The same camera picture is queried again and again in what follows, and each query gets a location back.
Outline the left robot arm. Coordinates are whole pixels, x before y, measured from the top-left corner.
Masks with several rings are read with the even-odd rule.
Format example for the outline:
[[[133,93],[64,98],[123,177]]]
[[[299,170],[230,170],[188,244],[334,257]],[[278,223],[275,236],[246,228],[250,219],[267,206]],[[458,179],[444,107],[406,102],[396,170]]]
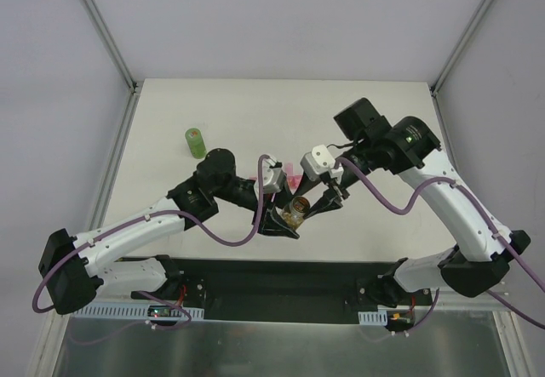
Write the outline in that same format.
[[[106,286],[101,273],[110,264],[122,262],[126,254],[159,238],[194,226],[220,245],[241,247],[264,233],[272,201],[286,187],[283,164],[275,157],[260,156],[256,178],[250,180],[237,175],[231,151],[214,149],[188,179],[132,217],[75,236],[67,229],[52,233],[38,264],[43,280],[32,297],[32,309],[65,315],[85,307],[99,288]],[[218,214],[219,200],[252,212],[252,227],[244,238],[223,239],[204,224]]]

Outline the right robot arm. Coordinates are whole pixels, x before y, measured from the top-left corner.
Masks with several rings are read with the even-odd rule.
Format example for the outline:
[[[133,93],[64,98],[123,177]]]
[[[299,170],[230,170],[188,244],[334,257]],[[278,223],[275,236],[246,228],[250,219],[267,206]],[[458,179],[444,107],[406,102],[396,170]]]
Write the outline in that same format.
[[[335,115],[348,148],[333,157],[325,145],[301,159],[303,177],[295,194],[302,196],[319,182],[323,196],[306,216],[339,209],[348,189],[362,182],[375,198],[397,215],[406,215],[423,199],[453,236],[455,244],[442,253],[419,259],[403,258],[369,281],[366,297],[377,305],[395,307],[425,288],[453,289],[473,298],[496,286],[519,260],[531,240],[494,219],[456,172],[438,137],[417,117],[391,124],[366,98]],[[403,208],[394,206],[370,182],[368,174],[383,169],[413,189]]]

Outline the pink weekly pill organizer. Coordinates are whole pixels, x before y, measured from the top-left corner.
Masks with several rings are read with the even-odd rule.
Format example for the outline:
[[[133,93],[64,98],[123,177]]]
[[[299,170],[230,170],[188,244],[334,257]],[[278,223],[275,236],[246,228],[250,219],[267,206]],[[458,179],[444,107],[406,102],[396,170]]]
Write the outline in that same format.
[[[282,167],[283,172],[280,173],[279,169],[263,165],[261,169],[262,183],[265,188],[272,188],[274,185],[281,185],[285,183],[288,187],[294,191],[299,185],[301,180],[301,171],[295,168],[293,163],[286,163]]]

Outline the clear pill bottle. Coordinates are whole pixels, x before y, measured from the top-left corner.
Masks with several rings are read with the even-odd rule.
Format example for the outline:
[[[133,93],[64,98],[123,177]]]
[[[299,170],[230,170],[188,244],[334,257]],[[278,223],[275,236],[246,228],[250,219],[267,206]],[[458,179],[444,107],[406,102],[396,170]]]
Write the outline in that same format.
[[[281,217],[287,223],[289,228],[296,230],[305,220],[305,214],[298,214],[296,211],[294,211],[291,208],[291,201],[282,209]]]

